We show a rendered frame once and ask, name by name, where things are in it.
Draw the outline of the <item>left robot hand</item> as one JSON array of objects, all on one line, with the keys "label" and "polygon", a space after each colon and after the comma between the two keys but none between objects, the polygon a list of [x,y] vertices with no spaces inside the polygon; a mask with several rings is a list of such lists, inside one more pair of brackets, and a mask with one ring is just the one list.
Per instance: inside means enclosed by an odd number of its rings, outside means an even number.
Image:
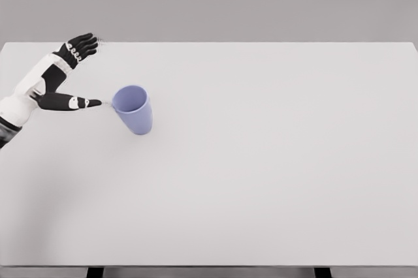
[{"label": "left robot hand", "polygon": [[58,93],[74,69],[97,53],[99,40],[93,33],[79,35],[64,42],[57,50],[44,56],[17,84],[14,94],[28,99],[37,108],[51,111],[75,111],[102,105],[99,99],[85,99]]}]

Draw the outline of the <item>lavender plastic cup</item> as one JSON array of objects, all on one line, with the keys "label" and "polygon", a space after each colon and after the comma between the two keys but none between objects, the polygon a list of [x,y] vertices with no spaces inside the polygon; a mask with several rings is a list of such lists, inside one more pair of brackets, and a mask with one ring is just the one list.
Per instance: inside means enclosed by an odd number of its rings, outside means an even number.
[{"label": "lavender plastic cup", "polygon": [[148,134],[153,125],[153,112],[148,92],[139,85],[127,85],[112,98],[112,107],[134,134]]}]

